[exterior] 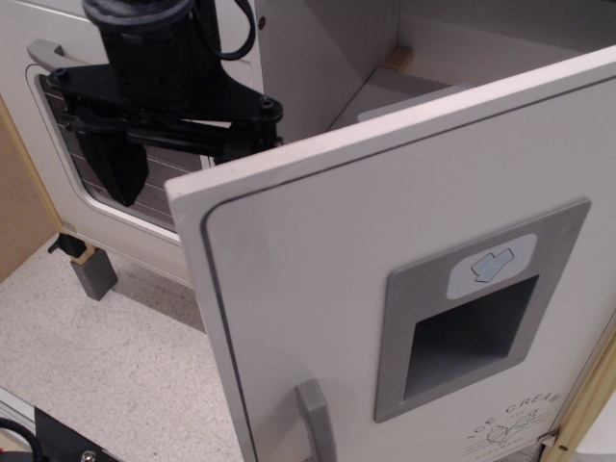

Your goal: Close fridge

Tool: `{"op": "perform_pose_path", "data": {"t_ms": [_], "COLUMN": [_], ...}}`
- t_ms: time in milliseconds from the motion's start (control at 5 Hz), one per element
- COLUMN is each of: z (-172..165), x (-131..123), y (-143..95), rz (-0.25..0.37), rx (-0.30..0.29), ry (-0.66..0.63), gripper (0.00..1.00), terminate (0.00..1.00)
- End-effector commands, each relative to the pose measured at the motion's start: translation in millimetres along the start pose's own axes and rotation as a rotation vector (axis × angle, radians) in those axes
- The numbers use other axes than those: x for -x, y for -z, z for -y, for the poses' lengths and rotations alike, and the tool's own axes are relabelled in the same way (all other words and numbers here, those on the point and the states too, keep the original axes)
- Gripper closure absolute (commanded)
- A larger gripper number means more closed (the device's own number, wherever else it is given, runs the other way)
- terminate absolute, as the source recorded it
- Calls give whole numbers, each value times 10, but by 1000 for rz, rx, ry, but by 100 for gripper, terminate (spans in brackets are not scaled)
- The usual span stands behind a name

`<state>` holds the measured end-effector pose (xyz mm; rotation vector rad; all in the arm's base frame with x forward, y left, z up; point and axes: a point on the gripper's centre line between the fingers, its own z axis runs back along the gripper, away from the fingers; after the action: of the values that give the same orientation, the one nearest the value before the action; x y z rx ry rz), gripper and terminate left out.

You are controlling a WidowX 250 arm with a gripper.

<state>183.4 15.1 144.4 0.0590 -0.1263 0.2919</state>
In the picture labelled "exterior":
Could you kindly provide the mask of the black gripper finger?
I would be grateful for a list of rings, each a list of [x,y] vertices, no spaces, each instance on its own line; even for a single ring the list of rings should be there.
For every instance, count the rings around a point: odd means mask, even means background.
[[[129,142],[120,132],[96,133],[78,127],[76,137],[85,159],[110,196],[125,207],[133,205],[147,179],[145,148]]]
[[[276,139],[273,143],[257,143],[251,144],[248,142],[229,142],[223,146],[220,152],[207,155],[211,165],[222,165],[241,158],[245,158],[256,153],[260,153],[282,144],[281,139]]]

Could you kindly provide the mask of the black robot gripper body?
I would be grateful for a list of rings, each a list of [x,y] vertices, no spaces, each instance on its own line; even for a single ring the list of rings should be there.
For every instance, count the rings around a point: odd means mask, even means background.
[[[69,114],[92,132],[118,132],[177,150],[231,143],[268,150],[280,143],[282,105],[231,78],[256,39],[253,11],[237,6],[248,23],[245,42],[221,49],[212,1],[85,1],[98,28],[106,64],[59,67],[48,77]]]

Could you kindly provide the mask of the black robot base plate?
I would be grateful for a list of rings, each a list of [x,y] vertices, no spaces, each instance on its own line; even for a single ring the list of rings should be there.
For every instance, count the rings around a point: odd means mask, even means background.
[[[106,449],[37,407],[35,408],[35,427],[44,461],[119,461],[119,458]]]

